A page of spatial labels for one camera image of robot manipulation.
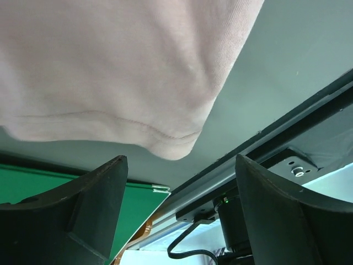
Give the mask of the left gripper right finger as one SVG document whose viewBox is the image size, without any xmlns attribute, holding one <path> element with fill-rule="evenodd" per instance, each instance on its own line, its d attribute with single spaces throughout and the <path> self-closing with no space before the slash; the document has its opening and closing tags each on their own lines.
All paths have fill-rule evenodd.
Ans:
<svg viewBox="0 0 353 265">
<path fill-rule="evenodd" d="M 255 264 L 352 264 L 352 203 L 237 155 L 236 180 Z"/>
</svg>

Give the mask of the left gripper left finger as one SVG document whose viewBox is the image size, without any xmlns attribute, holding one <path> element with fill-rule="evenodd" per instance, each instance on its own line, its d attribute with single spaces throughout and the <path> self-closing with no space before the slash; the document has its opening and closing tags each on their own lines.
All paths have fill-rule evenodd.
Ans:
<svg viewBox="0 0 353 265">
<path fill-rule="evenodd" d="M 127 175 L 121 155 L 47 192 L 1 204 L 1 263 L 104 264 Z"/>
</svg>

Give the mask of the pink t shirt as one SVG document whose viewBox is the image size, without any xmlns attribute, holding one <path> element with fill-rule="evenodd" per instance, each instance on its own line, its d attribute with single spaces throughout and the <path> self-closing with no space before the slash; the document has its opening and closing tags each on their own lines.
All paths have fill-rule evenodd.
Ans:
<svg viewBox="0 0 353 265">
<path fill-rule="evenodd" d="M 187 156 L 262 1 L 2 1 L 1 125 Z"/>
</svg>

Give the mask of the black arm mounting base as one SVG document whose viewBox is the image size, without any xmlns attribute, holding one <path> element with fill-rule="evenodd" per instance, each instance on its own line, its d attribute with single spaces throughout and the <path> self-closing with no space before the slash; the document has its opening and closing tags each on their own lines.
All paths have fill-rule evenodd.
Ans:
<svg viewBox="0 0 353 265">
<path fill-rule="evenodd" d="M 265 168 L 300 157 L 315 169 L 306 170 L 302 182 L 352 162 L 352 106 L 337 110 L 316 110 L 281 132 L 253 137 L 208 166 L 173 192 L 165 212 L 177 213 L 234 179 L 236 155 L 246 155 Z"/>
</svg>

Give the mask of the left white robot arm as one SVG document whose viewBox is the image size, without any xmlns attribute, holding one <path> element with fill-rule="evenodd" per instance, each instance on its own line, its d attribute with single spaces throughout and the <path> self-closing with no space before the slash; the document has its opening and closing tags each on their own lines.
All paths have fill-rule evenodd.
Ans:
<svg viewBox="0 0 353 265">
<path fill-rule="evenodd" d="M 351 264 L 352 204 L 291 182 L 239 155 L 236 178 L 177 217 L 191 226 L 218 215 L 231 250 L 216 264 Z M 2 264 L 105 264 L 110 260 L 128 174 L 118 156 L 97 169 L 16 204 L 1 204 Z"/>
</svg>

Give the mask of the green book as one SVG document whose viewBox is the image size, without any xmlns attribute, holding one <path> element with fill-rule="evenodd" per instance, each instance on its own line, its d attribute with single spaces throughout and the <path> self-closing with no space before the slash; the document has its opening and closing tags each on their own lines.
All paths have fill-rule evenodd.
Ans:
<svg viewBox="0 0 353 265">
<path fill-rule="evenodd" d="M 82 173 L 65 174 L 1 164 L 1 203 L 18 203 L 81 175 Z M 168 195 L 168 193 L 155 192 L 151 184 L 126 183 L 114 242 L 106 264 L 114 260 L 119 251 Z"/>
</svg>

